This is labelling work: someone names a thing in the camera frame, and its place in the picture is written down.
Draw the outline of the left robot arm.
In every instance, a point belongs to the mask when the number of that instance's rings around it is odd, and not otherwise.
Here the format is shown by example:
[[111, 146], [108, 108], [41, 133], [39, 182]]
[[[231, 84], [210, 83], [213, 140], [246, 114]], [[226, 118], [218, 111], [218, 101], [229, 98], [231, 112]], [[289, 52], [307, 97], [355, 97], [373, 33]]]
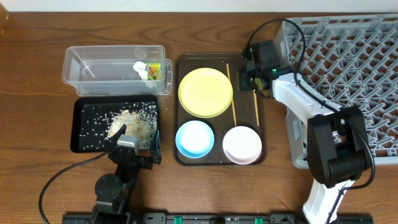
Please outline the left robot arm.
[[151, 170], [162, 160], [159, 144], [159, 130], [155, 130], [149, 152], [150, 156], [137, 154], [139, 140], [126, 134], [123, 125], [104, 144], [104, 152], [116, 165], [116, 171], [101, 176], [95, 184], [96, 205], [93, 208], [92, 224], [133, 224], [140, 223], [137, 212], [130, 211], [133, 190], [139, 171]]

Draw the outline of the white tissue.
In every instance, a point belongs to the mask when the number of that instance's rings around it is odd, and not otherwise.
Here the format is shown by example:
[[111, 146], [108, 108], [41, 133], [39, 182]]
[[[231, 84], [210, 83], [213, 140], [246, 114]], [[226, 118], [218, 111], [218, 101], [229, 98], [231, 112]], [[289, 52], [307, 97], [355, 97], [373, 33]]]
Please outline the white tissue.
[[139, 74], [142, 80], [148, 80], [148, 71], [146, 63], [138, 61], [133, 65], [133, 69]]

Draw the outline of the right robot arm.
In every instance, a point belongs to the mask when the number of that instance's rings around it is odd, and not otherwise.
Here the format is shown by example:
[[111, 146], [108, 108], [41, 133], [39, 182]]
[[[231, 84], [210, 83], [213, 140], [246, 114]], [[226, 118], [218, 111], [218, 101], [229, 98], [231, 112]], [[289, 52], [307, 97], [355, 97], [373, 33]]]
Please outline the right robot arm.
[[247, 65], [239, 71], [239, 89], [269, 91], [306, 128], [307, 162], [314, 181], [300, 221], [337, 222], [345, 193], [367, 187], [375, 176], [363, 113], [356, 106], [329, 105], [297, 71], [280, 69], [270, 40], [247, 44], [241, 53]]

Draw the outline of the green snack wrapper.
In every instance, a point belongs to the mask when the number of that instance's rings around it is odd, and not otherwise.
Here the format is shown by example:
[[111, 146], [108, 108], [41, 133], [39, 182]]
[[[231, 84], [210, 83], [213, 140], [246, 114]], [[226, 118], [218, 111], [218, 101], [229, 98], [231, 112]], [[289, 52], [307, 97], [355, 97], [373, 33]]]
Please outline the green snack wrapper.
[[161, 63], [146, 63], [149, 80], [160, 80], [162, 78]]

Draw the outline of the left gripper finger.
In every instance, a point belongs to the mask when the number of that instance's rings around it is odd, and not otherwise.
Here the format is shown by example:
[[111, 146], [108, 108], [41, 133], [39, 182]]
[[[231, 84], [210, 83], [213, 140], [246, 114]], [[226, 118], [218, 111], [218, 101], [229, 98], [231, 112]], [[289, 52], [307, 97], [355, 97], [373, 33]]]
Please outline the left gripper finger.
[[118, 139], [119, 139], [123, 134], [126, 133], [126, 128], [127, 128], [127, 126], [126, 126], [125, 124], [122, 125], [121, 128], [120, 128], [116, 133], [114, 133], [111, 137], [109, 137], [109, 138], [104, 142], [104, 145], [107, 145], [107, 144], [116, 145]]
[[150, 156], [152, 159], [160, 159], [161, 151], [160, 151], [160, 131], [157, 130], [155, 132], [155, 136], [152, 140], [150, 147]]

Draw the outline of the light blue bowl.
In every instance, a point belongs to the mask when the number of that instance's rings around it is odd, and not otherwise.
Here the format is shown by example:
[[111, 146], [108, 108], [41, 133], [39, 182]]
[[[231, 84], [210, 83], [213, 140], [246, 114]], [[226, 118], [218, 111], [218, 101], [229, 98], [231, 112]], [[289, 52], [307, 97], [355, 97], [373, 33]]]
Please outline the light blue bowl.
[[208, 124], [199, 120], [188, 121], [178, 128], [175, 144], [185, 157], [198, 159], [207, 155], [213, 148], [215, 135]]

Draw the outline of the rice and food scraps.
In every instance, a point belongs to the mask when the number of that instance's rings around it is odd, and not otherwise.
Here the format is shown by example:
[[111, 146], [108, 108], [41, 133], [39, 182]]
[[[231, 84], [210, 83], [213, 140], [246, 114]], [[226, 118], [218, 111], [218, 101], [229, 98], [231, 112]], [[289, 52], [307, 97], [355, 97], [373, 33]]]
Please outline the rice and food scraps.
[[78, 148], [83, 152], [101, 151], [104, 142], [126, 125], [126, 135], [139, 139], [139, 149], [148, 149], [157, 131], [157, 104], [110, 103], [85, 105], [82, 109]]

